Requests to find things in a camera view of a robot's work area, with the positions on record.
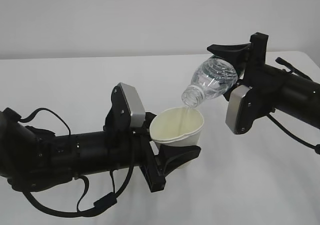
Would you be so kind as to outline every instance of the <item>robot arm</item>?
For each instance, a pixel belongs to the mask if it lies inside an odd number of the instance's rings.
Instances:
[[[232,64],[239,77],[243,75],[224,94],[229,101],[226,124],[234,134],[244,134],[254,120],[271,118],[278,109],[320,129],[320,84],[280,57],[276,62],[290,71],[265,64],[267,41],[267,35],[257,32],[248,44],[207,48]]]
[[[199,156],[201,149],[195,145],[161,145],[159,153],[153,153],[149,126],[155,115],[145,112],[134,87],[119,83],[112,91],[111,102],[103,131],[98,132],[71,134],[66,123],[52,112],[67,126],[69,135],[64,136],[20,124],[30,122],[39,111],[51,112],[49,109],[39,108],[21,119],[18,113],[6,108],[0,112],[0,175],[44,213],[65,218],[93,217],[117,203],[134,166],[140,167],[150,191],[157,192],[165,188],[169,173]],[[56,211],[41,205],[31,194],[73,178],[83,179],[87,191],[89,180],[85,175],[123,168],[129,170],[118,191],[110,192],[85,211]]]

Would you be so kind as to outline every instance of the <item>water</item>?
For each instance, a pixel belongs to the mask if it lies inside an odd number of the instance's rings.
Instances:
[[[185,107],[184,110],[181,112],[181,118],[180,118],[180,123],[179,123],[179,127],[178,127],[178,136],[183,135],[184,134],[184,124],[187,120],[189,114],[189,107]]]

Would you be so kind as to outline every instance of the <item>clear plastic bottle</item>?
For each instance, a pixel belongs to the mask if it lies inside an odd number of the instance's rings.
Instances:
[[[238,75],[234,67],[213,55],[195,70],[191,83],[182,93],[181,99],[189,108],[195,108],[205,100],[224,94],[237,80]]]

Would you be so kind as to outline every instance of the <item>table surface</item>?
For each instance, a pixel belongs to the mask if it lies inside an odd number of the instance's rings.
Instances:
[[[181,93],[209,54],[0,60],[0,109],[10,107],[26,117],[50,108],[72,133],[101,131],[111,108],[113,87],[135,86],[147,111],[155,114],[180,107]],[[269,52],[266,62],[281,56],[320,82],[320,70],[304,53]],[[225,124],[228,103],[221,96],[199,110],[205,125],[198,159],[175,170],[164,191],[150,193],[139,168],[118,204],[94,218],[57,218],[33,208],[24,196],[0,179],[0,222],[55,225],[318,225],[320,224],[320,156],[295,142],[267,118],[256,120],[244,135]],[[275,117],[312,144],[319,131],[279,111]],[[58,135],[67,133],[51,114],[31,123]],[[115,172],[119,187],[127,170]],[[80,209],[112,190],[109,173],[89,176],[90,189]],[[81,180],[35,193],[53,209],[73,212],[84,185]]]

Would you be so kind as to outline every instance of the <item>white paper cup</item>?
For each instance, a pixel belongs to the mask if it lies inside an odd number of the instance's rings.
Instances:
[[[170,108],[153,119],[149,128],[150,136],[158,149],[161,144],[175,147],[197,145],[204,117],[198,110],[189,108],[180,130],[181,119],[186,110],[186,107]]]

